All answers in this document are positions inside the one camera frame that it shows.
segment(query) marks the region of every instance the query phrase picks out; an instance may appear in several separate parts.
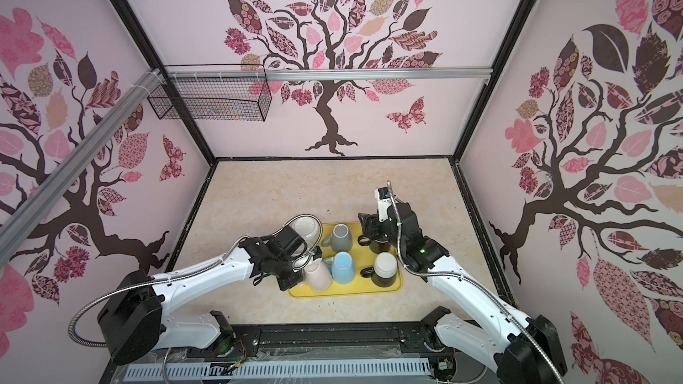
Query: gray mug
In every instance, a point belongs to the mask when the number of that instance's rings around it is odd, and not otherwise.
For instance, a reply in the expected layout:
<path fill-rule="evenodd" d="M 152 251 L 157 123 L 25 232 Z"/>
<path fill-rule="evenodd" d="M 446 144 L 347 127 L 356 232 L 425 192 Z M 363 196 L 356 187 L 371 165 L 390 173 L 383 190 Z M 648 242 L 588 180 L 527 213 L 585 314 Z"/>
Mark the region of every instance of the gray mug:
<path fill-rule="evenodd" d="M 337 224 L 332 233 L 322 239 L 320 242 L 322 247 L 332 247 L 334 252 L 349 252 L 353 247 L 353 239 L 351 238 L 351 230 L 345 224 Z"/>

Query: wall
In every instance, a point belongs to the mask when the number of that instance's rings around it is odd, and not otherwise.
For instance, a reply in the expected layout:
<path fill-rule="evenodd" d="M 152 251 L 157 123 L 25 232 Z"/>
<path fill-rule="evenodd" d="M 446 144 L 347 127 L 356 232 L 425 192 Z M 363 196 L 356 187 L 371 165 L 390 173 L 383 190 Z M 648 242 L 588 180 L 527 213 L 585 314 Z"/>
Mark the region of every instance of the wall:
<path fill-rule="evenodd" d="M 165 64 L 256 62 L 269 71 L 365 68 L 373 60 L 379 67 L 489 66 L 519 2 L 339 0 L 337 12 L 334 0 L 130 1 Z M 340 81 L 321 84 L 318 96 L 313 81 L 276 83 L 265 123 L 198 124 L 217 156 L 449 155 L 479 85 Z M 338 98 L 340 88 L 353 98 Z M 293 101 L 298 89 L 302 97 Z"/>
<path fill-rule="evenodd" d="M 681 380 L 681 9 L 541 0 L 463 160 L 567 383 Z"/>
<path fill-rule="evenodd" d="M 0 0 L 0 222 L 147 68 L 108 0 Z M 207 169 L 181 123 L 146 102 L 126 120 L 0 269 L 3 382 L 99 379 L 108 352 L 73 343 L 69 319 L 162 267 Z M 95 314 L 79 333 L 102 339 Z"/>

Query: mug handle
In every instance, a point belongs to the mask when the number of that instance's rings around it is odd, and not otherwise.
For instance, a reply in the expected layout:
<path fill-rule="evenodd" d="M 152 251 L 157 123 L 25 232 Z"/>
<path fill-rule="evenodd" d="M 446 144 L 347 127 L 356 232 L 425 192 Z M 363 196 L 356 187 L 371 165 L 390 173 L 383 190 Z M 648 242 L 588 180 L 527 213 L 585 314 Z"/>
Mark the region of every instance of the mug handle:
<path fill-rule="evenodd" d="M 361 277 L 372 277 L 372 273 L 375 272 L 373 267 L 368 267 L 367 269 L 361 270 Z"/>

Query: wire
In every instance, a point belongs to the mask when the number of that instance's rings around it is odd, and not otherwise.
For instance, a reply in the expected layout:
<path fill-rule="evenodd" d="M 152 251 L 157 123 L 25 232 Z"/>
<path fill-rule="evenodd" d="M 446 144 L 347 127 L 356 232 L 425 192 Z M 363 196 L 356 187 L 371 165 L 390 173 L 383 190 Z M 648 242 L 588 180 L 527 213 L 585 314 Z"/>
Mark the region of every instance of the wire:
<path fill-rule="evenodd" d="M 410 274 L 414 276 L 419 276 L 419 277 L 437 277 L 437 276 L 450 276 L 450 277 L 457 277 L 460 281 L 465 280 L 466 282 L 474 285 L 477 289 L 483 292 L 495 305 L 500 309 L 500 312 L 505 314 L 505 316 L 508 318 L 510 322 L 512 322 L 519 330 L 522 332 L 522 334 L 529 340 L 529 342 L 534 346 L 536 351 L 538 351 L 539 354 L 541 354 L 541 357 L 543 357 L 543 360 L 548 363 L 548 367 L 551 369 L 552 373 L 555 375 L 555 378 L 557 378 L 558 384 L 564 384 L 564 380 L 562 379 L 562 375 L 559 373 L 557 370 L 557 367 L 555 367 L 555 364 L 552 362 L 550 356 L 546 354 L 546 352 L 543 350 L 541 345 L 539 345 L 536 340 L 534 340 L 534 337 L 531 336 L 531 334 L 526 330 L 526 328 L 519 323 L 519 320 L 515 318 L 515 316 L 512 315 L 508 311 L 507 308 L 498 300 L 498 297 L 496 297 L 494 294 L 491 294 L 491 292 L 486 289 L 482 284 L 477 282 L 474 279 L 471 279 L 470 277 L 464 276 L 460 273 L 455 273 L 453 271 L 436 271 L 436 272 L 429 272 L 429 273 L 418 273 L 416 271 L 413 271 L 408 268 L 408 265 L 405 263 L 403 260 L 403 256 L 401 255 L 401 226 L 403 223 L 401 222 L 401 217 L 398 213 L 398 207 L 396 206 L 396 199 L 393 197 L 393 190 L 391 189 L 391 181 L 387 181 L 387 189 L 388 189 L 388 195 L 389 198 L 391 199 L 391 206 L 393 207 L 393 212 L 396 214 L 396 226 L 397 226 L 397 233 L 396 233 L 396 252 L 398 254 L 398 260 L 401 262 L 401 265 L 403 268 L 409 272 Z"/>

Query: dark brown leaf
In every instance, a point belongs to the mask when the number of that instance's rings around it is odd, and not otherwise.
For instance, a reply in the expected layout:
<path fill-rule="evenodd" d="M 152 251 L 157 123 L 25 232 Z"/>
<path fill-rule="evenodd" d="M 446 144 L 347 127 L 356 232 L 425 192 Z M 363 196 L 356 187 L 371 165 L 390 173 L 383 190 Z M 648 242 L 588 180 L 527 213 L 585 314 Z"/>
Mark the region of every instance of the dark brown leaf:
<path fill-rule="evenodd" d="M 593 59 L 608 70 L 626 71 L 628 42 L 624 33 L 609 24 L 596 24 L 586 28 L 593 35 Z"/>

